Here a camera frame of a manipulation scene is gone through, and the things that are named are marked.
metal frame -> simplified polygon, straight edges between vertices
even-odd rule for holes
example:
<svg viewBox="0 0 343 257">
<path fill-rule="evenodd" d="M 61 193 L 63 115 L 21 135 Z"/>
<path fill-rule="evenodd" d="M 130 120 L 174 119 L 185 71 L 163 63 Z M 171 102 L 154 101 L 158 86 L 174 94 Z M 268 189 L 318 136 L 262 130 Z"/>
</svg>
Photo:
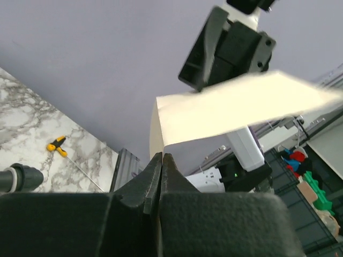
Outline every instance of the metal frame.
<svg viewBox="0 0 343 257">
<path fill-rule="evenodd" d="M 129 182 L 133 178 L 132 173 L 139 174 L 139 161 L 139 158 L 127 149 L 123 148 L 120 150 L 112 177 L 110 192 L 117 191 Z"/>
</svg>

white marble surface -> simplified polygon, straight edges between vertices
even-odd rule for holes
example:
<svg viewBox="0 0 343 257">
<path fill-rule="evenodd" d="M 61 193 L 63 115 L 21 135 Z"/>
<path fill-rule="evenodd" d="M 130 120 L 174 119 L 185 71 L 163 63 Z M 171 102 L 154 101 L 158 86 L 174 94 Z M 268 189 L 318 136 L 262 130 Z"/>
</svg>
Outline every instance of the white marble surface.
<svg viewBox="0 0 343 257">
<path fill-rule="evenodd" d="M 67 158 L 46 150 L 62 135 L 69 158 L 109 191 L 118 154 L 0 69 L 0 170 L 16 162 L 39 169 L 39 192 L 100 192 Z"/>
</svg>

white paper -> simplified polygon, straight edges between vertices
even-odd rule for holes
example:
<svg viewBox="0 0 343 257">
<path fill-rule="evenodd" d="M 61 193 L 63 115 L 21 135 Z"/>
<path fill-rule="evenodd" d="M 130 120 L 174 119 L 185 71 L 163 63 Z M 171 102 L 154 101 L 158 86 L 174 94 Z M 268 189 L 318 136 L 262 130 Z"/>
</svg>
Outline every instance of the white paper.
<svg viewBox="0 0 343 257">
<path fill-rule="evenodd" d="M 150 158 L 168 145 L 225 134 L 342 100 L 339 91 L 316 88 L 280 71 L 245 74 L 201 93 L 157 97 Z"/>
</svg>

gray ceiling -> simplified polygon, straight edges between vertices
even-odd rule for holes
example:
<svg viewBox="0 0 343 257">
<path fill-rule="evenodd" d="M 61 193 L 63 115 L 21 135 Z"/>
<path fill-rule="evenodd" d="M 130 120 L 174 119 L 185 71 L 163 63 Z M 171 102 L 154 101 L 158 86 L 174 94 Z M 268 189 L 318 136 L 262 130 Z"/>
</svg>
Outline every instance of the gray ceiling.
<svg viewBox="0 0 343 257">
<path fill-rule="evenodd" d="M 2 0 L 0 66 L 114 150 L 125 147 L 146 163 L 154 98 L 189 90 L 177 74 L 221 2 Z M 313 79 L 338 66 L 342 9 L 341 0 L 278 1 L 260 20 L 278 42 L 271 68 Z M 187 172 L 222 144 L 218 137 L 168 151 Z"/>
</svg>

screwdriver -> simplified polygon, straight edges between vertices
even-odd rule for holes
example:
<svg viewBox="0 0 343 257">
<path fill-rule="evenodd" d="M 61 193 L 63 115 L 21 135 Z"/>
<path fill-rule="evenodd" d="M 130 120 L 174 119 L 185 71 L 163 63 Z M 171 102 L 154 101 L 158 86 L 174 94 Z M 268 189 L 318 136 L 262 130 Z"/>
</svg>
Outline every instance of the screwdriver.
<svg viewBox="0 0 343 257">
<path fill-rule="evenodd" d="M 69 157 L 68 157 L 68 153 L 65 151 L 65 150 L 63 150 L 62 148 L 61 148 L 61 145 L 65 142 L 65 139 L 66 139 L 66 137 L 65 136 L 61 136 L 61 137 L 59 137 L 59 138 L 56 138 L 55 140 L 54 140 L 54 142 L 52 142 L 52 143 L 49 143 L 48 144 L 48 146 L 47 146 L 47 150 L 49 151 L 49 152 L 52 152 L 52 151 L 58 151 L 59 152 L 59 154 L 62 156 L 62 157 L 64 157 L 64 158 L 67 158 L 72 164 L 74 164 L 98 189 L 100 189 L 102 192 L 104 192 L 104 190 L 86 173 L 86 172 L 84 172 L 83 171 L 83 169 L 82 168 L 80 168 L 80 166 L 79 165 L 77 165 L 72 159 L 70 159 Z"/>
</svg>

